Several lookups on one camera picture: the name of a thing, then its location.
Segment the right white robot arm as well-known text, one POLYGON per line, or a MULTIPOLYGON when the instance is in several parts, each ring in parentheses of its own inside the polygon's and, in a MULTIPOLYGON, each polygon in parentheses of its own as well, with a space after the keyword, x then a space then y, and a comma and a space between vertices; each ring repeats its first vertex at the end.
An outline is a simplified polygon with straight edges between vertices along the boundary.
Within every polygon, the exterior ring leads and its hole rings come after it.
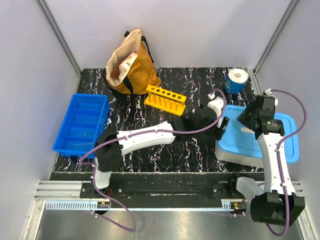
POLYGON ((292 184, 284 149, 285 128, 275 113, 275 97, 258 95, 237 117, 254 132, 262 154, 264 187, 241 176, 228 184, 227 192, 233 198, 246 198, 254 222, 285 227, 296 221, 306 204, 292 184))

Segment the yellow test tube rack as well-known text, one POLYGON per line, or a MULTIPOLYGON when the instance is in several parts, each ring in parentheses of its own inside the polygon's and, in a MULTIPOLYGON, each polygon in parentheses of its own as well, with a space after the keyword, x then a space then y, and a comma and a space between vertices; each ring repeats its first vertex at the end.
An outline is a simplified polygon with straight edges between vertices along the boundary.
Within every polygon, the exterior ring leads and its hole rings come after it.
POLYGON ((160 87, 148 85, 148 97, 144 104, 150 107, 181 116, 186 109, 187 97, 160 87))

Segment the light blue tray lid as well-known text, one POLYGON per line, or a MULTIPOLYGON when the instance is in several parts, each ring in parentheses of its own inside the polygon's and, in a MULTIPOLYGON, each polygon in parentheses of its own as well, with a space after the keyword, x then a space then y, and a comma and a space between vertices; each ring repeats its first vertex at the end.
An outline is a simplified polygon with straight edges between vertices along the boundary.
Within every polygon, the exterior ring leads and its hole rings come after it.
MULTIPOLYGON (((237 117, 244 110, 244 106, 230 104, 226 106, 223 116, 229 118, 229 123, 221 140, 216 141, 215 146, 218 145, 227 152, 255 156, 258 154, 255 152, 260 150, 255 139, 255 133, 237 120, 237 117)), ((282 121, 285 136, 297 130, 295 120, 288 114, 276 112, 274 118, 282 121)), ((298 161, 300 149, 297 134, 284 142, 284 150, 287 164, 293 164, 298 161)))

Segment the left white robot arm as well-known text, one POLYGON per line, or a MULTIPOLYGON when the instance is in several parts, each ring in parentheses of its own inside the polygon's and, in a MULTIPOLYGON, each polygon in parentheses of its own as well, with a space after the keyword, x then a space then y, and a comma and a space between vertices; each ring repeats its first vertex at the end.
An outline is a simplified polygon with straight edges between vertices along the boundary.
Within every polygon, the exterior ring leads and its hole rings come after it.
POLYGON ((175 116, 151 127, 131 131, 111 128, 104 131, 94 144, 100 148, 94 152, 97 167, 91 192, 98 198, 106 196, 112 172, 119 168, 121 158, 133 151, 182 142, 199 133, 220 140, 229 122, 227 117, 222 118, 224 106, 222 99, 217 98, 194 112, 175 116))

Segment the white plastic tub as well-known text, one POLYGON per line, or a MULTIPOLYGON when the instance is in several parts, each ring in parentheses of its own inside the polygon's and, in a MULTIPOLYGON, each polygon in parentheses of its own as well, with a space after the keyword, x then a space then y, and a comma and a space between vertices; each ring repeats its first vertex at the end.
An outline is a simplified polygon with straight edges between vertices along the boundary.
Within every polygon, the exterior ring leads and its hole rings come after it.
POLYGON ((239 153, 228 152, 223 150, 218 145, 215 146, 215 156, 218 160, 245 165, 249 167, 263 168, 263 159, 261 151, 259 150, 256 155, 243 155, 239 153))

